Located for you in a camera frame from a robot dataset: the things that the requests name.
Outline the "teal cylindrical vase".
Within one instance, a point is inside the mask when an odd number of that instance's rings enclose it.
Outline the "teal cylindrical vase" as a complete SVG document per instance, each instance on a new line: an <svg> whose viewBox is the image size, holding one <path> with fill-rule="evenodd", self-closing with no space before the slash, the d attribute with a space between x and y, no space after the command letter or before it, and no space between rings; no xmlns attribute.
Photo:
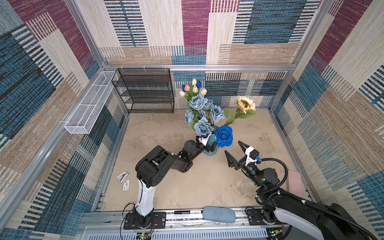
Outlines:
<svg viewBox="0 0 384 240"><path fill-rule="evenodd" d="M208 138L206 149L203 150L203 153L207 156L213 156L218 151L218 145L215 134L211 134Z"/></svg>

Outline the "dark blue artificial rose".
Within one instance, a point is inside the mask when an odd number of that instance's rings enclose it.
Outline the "dark blue artificial rose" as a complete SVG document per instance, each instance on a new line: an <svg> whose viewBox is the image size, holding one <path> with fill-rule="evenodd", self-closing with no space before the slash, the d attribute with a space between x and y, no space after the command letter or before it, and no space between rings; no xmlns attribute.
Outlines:
<svg viewBox="0 0 384 240"><path fill-rule="evenodd" d="M230 126L219 127L215 131L215 136L220 148L229 147L233 144L233 130Z"/></svg>

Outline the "blue-grey artificial rose bunch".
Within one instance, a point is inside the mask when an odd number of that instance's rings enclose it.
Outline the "blue-grey artificial rose bunch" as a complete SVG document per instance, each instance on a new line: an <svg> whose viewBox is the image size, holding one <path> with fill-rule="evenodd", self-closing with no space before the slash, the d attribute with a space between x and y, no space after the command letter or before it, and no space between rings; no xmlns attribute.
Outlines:
<svg viewBox="0 0 384 240"><path fill-rule="evenodd" d="M200 138L215 132L215 126L225 118L224 110L203 95L187 97L185 122Z"/></svg>

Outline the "beige artificial flower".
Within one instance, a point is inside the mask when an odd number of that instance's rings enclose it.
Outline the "beige artificial flower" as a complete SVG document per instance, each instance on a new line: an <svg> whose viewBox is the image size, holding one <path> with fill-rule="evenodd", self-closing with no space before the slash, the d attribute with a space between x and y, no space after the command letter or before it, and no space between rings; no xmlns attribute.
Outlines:
<svg viewBox="0 0 384 240"><path fill-rule="evenodd" d="M224 109L225 117L227 118L225 126L231 125L237 119L248 119L256 115L256 104L253 100L238 96L236 99L236 109Z"/></svg>

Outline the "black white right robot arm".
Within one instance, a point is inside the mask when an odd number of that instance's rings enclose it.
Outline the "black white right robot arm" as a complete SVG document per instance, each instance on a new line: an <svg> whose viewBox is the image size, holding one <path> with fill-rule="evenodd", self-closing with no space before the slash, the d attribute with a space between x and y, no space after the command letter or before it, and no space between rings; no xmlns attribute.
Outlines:
<svg viewBox="0 0 384 240"><path fill-rule="evenodd" d="M242 170L257 187L255 199L262 206L267 224L281 222L306 232L317 240L375 240L376 236L359 225L340 205L314 203L282 189L288 167L275 158L260 158L253 147L239 142L244 157L236 160L225 151L230 168Z"/></svg>

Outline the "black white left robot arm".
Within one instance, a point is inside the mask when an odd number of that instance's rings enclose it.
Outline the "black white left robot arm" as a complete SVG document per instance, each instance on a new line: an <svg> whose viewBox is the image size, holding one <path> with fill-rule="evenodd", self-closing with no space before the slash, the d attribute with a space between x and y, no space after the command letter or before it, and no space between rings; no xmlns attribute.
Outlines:
<svg viewBox="0 0 384 240"><path fill-rule="evenodd" d="M196 139L185 142L178 154L170 153L161 146L151 150L135 167L139 180L138 200L130 212L123 214L122 229L145 231L164 229L167 213L156 212L154 209L157 185L169 170L185 173L192 167L193 160L202 152L214 153L217 147L215 141L203 144Z"/></svg>

